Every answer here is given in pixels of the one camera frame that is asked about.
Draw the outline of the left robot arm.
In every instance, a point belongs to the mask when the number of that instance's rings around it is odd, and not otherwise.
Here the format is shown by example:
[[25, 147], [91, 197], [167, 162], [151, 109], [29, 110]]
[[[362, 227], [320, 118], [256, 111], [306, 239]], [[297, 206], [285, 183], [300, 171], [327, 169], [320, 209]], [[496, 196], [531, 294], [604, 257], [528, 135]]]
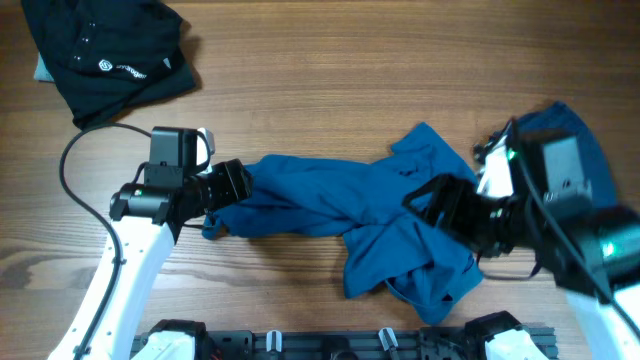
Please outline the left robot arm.
[[53, 359], [127, 359], [154, 281], [190, 220], [250, 198], [253, 179], [238, 159], [211, 162], [204, 129], [156, 127], [149, 159], [110, 200], [104, 252]]

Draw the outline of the grey folded cloth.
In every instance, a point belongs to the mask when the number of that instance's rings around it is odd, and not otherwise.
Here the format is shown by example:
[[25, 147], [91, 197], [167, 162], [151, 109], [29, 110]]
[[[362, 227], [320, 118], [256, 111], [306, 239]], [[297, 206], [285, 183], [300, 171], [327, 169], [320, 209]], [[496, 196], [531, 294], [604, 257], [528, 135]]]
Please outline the grey folded cloth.
[[49, 82], [49, 83], [54, 83], [55, 80], [52, 77], [52, 75], [49, 73], [49, 71], [46, 68], [46, 65], [44, 63], [44, 60], [41, 56], [41, 54], [38, 54], [38, 61], [37, 61], [37, 65], [34, 71], [34, 75], [33, 78], [36, 81], [40, 81], [40, 82]]

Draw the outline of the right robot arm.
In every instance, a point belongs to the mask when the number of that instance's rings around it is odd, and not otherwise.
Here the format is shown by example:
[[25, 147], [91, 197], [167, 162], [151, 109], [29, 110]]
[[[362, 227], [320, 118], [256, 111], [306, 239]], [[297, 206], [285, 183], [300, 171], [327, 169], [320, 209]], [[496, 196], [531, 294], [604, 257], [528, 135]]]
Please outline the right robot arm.
[[477, 183], [437, 175], [403, 206], [477, 258], [532, 250], [534, 269], [565, 291], [593, 357], [638, 358], [639, 215], [596, 206], [576, 135], [509, 124], [474, 154]]

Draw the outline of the dark navy crumpled garment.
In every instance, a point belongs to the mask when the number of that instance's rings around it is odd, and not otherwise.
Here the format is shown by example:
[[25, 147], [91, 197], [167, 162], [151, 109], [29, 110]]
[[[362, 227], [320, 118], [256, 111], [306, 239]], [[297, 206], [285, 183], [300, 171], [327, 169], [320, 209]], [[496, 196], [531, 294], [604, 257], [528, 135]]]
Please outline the dark navy crumpled garment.
[[[583, 174], [585, 180], [588, 180], [591, 185], [591, 202], [590, 205], [585, 203], [586, 208], [580, 210], [579, 205], [585, 204], [576, 205], [570, 202], [567, 206], [560, 206], [559, 203], [554, 205], [543, 199], [545, 207], [554, 217], [572, 216], [570, 211], [572, 206], [577, 206], [573, 210], [580, 213], [618, 205], [616, 186], [606, 156], [594, 134], [568, 105], [555, 102], [545, 110], [526, 114], [516, 120], [520, 135], [539, 130], [563, 129], [576, 137]], [[493, 198], [504, 196], [500, 193], [502, 190], [499, 190], [499, 187], [491, 185], [490, 178], [490, 175], [482, 175], [478, 185], [479, 193], [488, 194]]]

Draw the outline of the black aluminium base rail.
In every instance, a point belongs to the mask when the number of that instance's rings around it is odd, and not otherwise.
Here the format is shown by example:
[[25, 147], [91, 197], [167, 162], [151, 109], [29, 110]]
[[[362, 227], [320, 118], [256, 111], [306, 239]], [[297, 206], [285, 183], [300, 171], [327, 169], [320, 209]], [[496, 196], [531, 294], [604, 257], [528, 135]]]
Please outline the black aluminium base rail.
[[[557, 359], [555, 329], [522, 324], [507, 311], [492, 313], [462, 327], [422, 327], [402, 331], [280, 332], [210, 331], [202, 323], [163, 320], [152, 332], [174, 328], [198, 332], [197, 359], [487, 359], [484, 343], [499, 330], [524, 330], [543, 357]], [[152, 332], [134, 337], [130, 358], [158, 342]]]

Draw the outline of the black folded polo shirt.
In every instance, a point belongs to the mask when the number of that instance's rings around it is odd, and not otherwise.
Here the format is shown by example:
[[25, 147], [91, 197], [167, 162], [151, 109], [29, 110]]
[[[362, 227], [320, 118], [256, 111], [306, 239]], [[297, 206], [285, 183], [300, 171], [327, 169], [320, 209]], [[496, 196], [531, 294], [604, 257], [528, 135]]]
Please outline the black folded polo shirt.
[[23, 0], [21, 6], [81, 130], [196, 86], [180, 49], [183, 19], [161, 1]]

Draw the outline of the blue polo shirt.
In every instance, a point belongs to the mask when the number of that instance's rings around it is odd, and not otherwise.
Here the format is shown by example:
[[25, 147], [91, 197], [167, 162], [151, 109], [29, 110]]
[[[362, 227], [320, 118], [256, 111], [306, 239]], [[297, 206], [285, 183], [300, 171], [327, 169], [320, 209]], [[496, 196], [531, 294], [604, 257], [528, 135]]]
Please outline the blue polo shirt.
[[251, 197], [205, 218], [204, 238], [221, 231], [257, 238], [281, 233], [339, 236], [347, 249], [347, 298], [381, 284], [421, 320], [442, 322], [483, 279], [473, 254], [402, 205], [438, 175], [473, 181], [467, 163], [420, 123], [373, 163], [271, 154], [248, 166]]

